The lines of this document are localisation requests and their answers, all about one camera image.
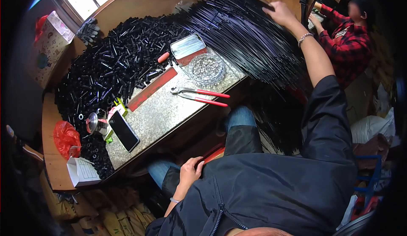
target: person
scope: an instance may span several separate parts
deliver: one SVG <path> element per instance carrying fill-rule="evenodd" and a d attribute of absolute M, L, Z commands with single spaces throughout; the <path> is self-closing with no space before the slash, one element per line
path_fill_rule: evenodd
<path fill-rule="evenodd" d="M 223 157 L 147 167 L 172 192 L 146 236 L 332 235 L 340 224 L 357 175 L 346 97 L 319 43 L 284 3 L 270 5 L 274 11 L 263 10 L 301 41 L 315 87 L 302 121 L 301 157 L 263 153 L 252 112 L 237 107 L 225 121 Z"/>
<path fill-rule="evenodd" d="M 367 0 L 351 0 L 348 4 L 349 17 L 317 2 L 315 8 L 338 25 L 330 36 L 315 15 L 309 16 L 332 62 L 339 85 L 345 89 L 365 71 L 372 57 L 368 32 L 375 19 L 374 9 Z"/>

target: plaid shirt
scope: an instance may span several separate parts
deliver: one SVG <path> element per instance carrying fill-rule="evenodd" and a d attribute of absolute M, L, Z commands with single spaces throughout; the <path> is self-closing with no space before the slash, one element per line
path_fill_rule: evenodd
<path fill-rule="evenodd" d="M 322 5 L 320 12 L 339 25 L 332 36 L 324 30 L 319 34 L 319 39 L 332 62 L 339 86 L 345 89 L 369 64 L 372 44 L 368 30 L 365 26 L 355 26 L 350 17 L 326 5 Z"/>

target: pliers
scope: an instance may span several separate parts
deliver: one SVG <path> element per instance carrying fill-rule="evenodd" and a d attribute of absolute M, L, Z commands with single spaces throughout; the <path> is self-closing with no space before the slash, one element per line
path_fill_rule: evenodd
<path fill-rule="evenodd" d="M 200 98 L 200 97 L 185 95 L 182 93 L 183 91 L 195 92 L 195 93 L 205 94 L 205 95 L 210 95 L 210 96 L 220 96 L 220 97 L 226 97 L 226 98 L 230 97 L 227 94 L 222 94 L 222 93 L 217 93 L 217 92 L 212 92 L 212 91 L 207 91 L 207 90 L 197 90 L 197 89 L 192 89 L 190 87 L 173 87 L 173 88 L 171 88 L 170 92 L 173 94 L 177 94 L 180 97 L 190 99 L 190 100 L 195 100 L 195 101 L 202 102 L 202 103 L 210 103 L 213 105 L 223 106 L 223 107 L 227 106 L 227 104 L 225 104 L 225 103 L 220 103 L 220 102 L 216 102 L 216 101 L 212 101 L 212 100 L 208 100 L 208 99 L 204 99 L 204 98 Z"/>

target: dark hair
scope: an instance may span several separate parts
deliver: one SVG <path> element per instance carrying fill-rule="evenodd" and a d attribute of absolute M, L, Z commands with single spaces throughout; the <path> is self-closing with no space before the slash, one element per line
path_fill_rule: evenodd
<path fill-rule="evenodd" d="M 374 10 L 373 5 L 368 0 L 351 0 L 354 2 L 358 7 L 360 12 L 364 15 L 364 12 L 368 15 L 366 18 L 366 25 L 368 31 L 373 30 L 373 25 L 376 19 L 376 11 Z"/>

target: bracelet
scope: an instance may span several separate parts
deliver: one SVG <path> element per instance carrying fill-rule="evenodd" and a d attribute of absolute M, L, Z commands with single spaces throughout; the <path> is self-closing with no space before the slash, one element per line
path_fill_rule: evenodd
<path fill-rule="evenodd" d="M 175 202 L 175 203 L 179 203 L 180 201 L 177 201 L 177 200 L 175 200 L 174 198 L 170 198 L 170 201 L 173 201 L 173 202 Z"/>
<path fill-rule="evenodd" d="M 307 36 L 309 36 L 309 35 L 314 36 L 314 35 L 311 34 L 311 33 L 307 33 L 307 34 L 303 35 L 303 36 L 300 38 L 300 40 L 298 40 L 298 47 L 299 47 L 299 48 L 301 48 L 301 43 L 303 42 L 303 40 L 305 40 L 305 38 L 306 38 Z"/>

